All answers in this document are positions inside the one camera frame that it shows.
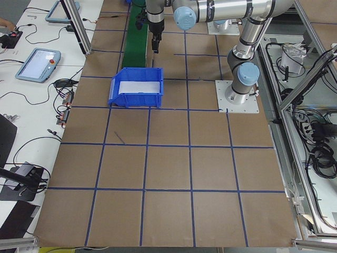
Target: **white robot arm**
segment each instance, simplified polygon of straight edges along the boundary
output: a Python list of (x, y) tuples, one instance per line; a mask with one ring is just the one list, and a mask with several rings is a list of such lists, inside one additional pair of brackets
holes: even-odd
[(198, 22), (231, 18), (247, 18), (239, 42), (229, 52), (227, 60), (234, 76), (226, 91), (233, 104), (246, 101), (259, 78), (259, 69), (251, 63), (259, 38), (263, 36), (267, 20), (286, 12), (294, 0), (146, 0), (149, 29), (153, 33), (152, 46), (158, 52), (164, 30), (164, 7), (171, 6), (174, 20), (182, 30), (191, 29)]

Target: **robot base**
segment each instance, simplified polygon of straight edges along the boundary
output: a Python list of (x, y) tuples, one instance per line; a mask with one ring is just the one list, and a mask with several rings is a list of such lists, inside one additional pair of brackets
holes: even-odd
[(219, 112), (227, 112), (228, 113), (259, 113), (259, 106), (257, 105), (257, 100), (255, 96), (250, 96), (248, 100), (241, 105), (235, 105), (229, 102), (225, 97), (225, 92), (227, 87), (232, 84), (230, 80), (216, 80), (216, 96), (217, 96), (217, 104), (219, 107)]
[(231, 24), (228, 26), (228, 29), (226, 30), (218, 30), (212, 22), (207, 23), (207, 27), (209, 29), (209, 34), (215, 34), (215, 35), (234, 35), (239, 36), (239, 26), (236, 24)]

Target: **green mat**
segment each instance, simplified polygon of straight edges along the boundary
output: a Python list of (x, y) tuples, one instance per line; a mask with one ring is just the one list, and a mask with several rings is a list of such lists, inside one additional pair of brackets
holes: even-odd
[(131, 7), (122, 67), (146, 67), (148, 25), (144, 24), (140, 31), (135, 25), (141, 10), (135, 5)]

